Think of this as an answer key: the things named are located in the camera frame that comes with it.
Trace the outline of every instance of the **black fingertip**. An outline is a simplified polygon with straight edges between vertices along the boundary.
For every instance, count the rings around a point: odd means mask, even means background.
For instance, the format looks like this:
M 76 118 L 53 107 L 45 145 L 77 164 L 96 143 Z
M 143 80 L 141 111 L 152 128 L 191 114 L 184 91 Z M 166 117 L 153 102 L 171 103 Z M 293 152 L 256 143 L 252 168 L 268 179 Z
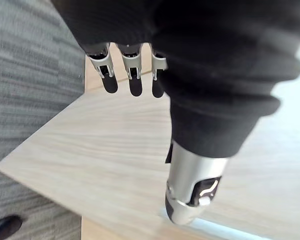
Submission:
M 160 86 L 158 80 L 152 80 L 152 94 L 155 98 L 161 98 L 164 94 L 164 90 Z
M 105 74 L 104 78 L 102 78 L 102 83 L 104 89 L 110 94 L 114 94 L 118 90 L 118 83 L 115 76 L 110 77 L 108 74 Z
M 142 82 L 141 78 L 133 76 L 132 79 L 129 79 L 130 92 L 133 96 L 138 97 L 142 93 Z

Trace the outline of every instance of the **light wood table surface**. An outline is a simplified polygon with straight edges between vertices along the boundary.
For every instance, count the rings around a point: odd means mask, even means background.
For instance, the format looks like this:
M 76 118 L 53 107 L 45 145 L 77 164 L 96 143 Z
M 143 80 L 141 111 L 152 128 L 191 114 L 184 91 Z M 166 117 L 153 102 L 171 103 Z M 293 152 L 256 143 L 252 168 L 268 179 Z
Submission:
M 235 239 L 162 217 L 169 98 L 154 98 L 151 81 L 150 73 L 142 76 L 140 97 L 124 81 L 116 94 L 103 88 L 84 94 L 0 162 L 0 171 L 86 217 L 83 228 L 96 224 L 113 239 Z M 283 107 L 259 121 L 201 217 L 265 238 L 300 240 L 300 78 L 274 94 Z

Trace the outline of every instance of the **prosthetic hand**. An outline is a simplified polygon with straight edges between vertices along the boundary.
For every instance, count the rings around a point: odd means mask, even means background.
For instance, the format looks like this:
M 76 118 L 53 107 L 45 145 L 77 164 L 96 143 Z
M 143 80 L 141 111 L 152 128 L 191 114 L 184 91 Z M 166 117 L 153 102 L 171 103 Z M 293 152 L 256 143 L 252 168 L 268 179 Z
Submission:
M 109 93 L 117 44 L 131 94 L 142 94 L 141 45 L 152 46 L 152 92 L 170 97 L 169 218 L 187 224 L 216 195 L 227 158 L 280 105 L 274 85 L 295 79 L 300 0 L 52 0 Z

